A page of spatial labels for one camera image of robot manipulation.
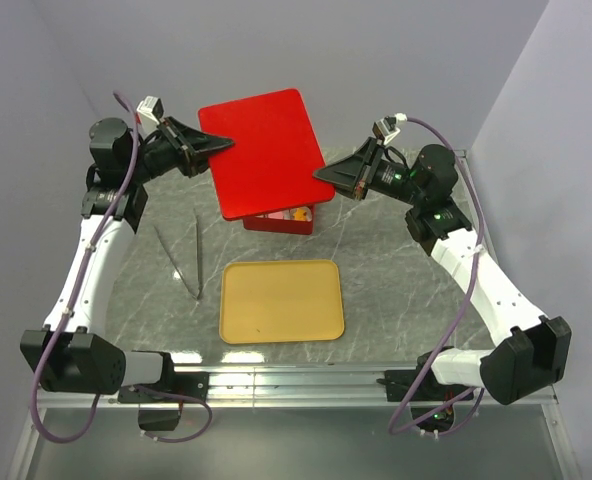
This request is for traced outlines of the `metal tongs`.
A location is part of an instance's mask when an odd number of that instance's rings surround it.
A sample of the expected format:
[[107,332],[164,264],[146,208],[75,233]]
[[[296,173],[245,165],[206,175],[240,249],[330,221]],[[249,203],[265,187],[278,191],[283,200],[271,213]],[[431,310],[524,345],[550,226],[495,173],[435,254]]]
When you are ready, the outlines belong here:
[[192,288],[190,282],[187,280],[185,272],[181,267],[179,261],[174,256],[172,247],[170,246],[169,242],[165,239],[161,229],[158,225],[153,224],[153,230],[155,232],[156,238],[163,249],[165,255],[167,256],[168,261],[172,265],[174,269],[174,273],[177,276],[177,279],[182,283],[187,293],[190,295],[192,299],[196,302],[200,302],[203,298],[203,290],[204,290],[204,267],[203,267],[203,260],[202,260],[202,228],[200,222],[200,216],[197,214],[196,211],[193,211],[194,216],[194,235],[195,235],[195,289]]

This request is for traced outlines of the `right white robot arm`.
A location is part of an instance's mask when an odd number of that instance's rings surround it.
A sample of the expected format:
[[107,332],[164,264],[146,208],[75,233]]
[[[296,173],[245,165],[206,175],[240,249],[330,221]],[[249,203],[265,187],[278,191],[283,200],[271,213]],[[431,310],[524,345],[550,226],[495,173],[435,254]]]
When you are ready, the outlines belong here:
[[485,389],[509,405],[562,380],[572,338],[568,322],[548,317],[511,282],[479,242],[456,205],[456,157],[443,145],[424,146],[411,165],[395,149],[369,138],[356,152],[315,171],[337,193],[362,200],[370,191],[409,205],[407,229],[425,253],[466,294],[494,344],[491,350],[443,348],[416,375],[419,393],[438,399],[451,385]]

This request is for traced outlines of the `red box lid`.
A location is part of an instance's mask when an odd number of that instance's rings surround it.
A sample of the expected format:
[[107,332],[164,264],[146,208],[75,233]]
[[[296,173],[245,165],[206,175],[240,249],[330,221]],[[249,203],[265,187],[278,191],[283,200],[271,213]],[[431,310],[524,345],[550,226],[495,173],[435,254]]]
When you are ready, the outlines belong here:
[[204,106],[198,120],[203,131],[233,141],[209,160],[225,220],[333,199],[334,188],[314,177],[325,162],[299,90]]

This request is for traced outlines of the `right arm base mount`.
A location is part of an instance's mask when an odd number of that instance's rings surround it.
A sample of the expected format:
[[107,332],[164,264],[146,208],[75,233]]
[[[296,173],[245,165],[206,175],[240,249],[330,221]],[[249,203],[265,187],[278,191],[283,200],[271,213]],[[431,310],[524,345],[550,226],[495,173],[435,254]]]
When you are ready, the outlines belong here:
[[[407,394],[420,368],[415,370],[386,370],[384,376],[377,383],[385,388],[388,402],[400,402]],[[443,404],[467,390],[463,385],[441,385],[429,371],[422,383],[412,396],[413,402],[437,402]],[[431,417],[419,422],[417,427],[426,432],[444,433],[455,426],[456,414],[454,406],[443,409]]]

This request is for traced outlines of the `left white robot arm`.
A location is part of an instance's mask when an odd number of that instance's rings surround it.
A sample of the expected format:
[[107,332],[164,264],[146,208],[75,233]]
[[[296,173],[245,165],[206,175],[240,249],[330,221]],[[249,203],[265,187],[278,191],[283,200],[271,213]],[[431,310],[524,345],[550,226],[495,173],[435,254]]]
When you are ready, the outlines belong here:
[[23,333],[20,350],[34,384],[46,391],[110,395],[141,385],[153,401],[164,402],[177,389],[170,354],[128,352],[107,341],[109,297],[148,200],[145,183],[171,170],[202,174],[209,158],[234,142],[172,117],[147,137],[120,118],[105,118],[89,136],[93,163],[75,257],[54,308],[41,329]]

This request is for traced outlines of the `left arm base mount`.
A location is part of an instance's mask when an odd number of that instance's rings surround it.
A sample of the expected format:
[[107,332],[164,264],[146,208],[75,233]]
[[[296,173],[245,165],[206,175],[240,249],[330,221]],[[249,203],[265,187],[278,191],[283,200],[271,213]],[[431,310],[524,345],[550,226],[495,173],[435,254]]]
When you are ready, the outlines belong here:
[[122,387],[117,396],[121,405],[138,406],[138,426],[146,436],[162,441],[163,433],[179,433],[181,418],[190,406],[205,412],[205,421],[189,439],[207,431],[213,421],[213,411],[207,404],[210,375],[207,372],[175,373],[169,381]]

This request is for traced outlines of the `orange fish cookie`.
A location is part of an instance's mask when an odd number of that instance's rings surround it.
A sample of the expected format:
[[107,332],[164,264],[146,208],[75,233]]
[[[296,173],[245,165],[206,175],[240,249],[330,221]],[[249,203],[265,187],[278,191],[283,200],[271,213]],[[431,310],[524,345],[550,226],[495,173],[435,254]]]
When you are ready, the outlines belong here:
[[305,208],[295,209],[292,216],[294,221],[309,222],[311,220],[311,213]]

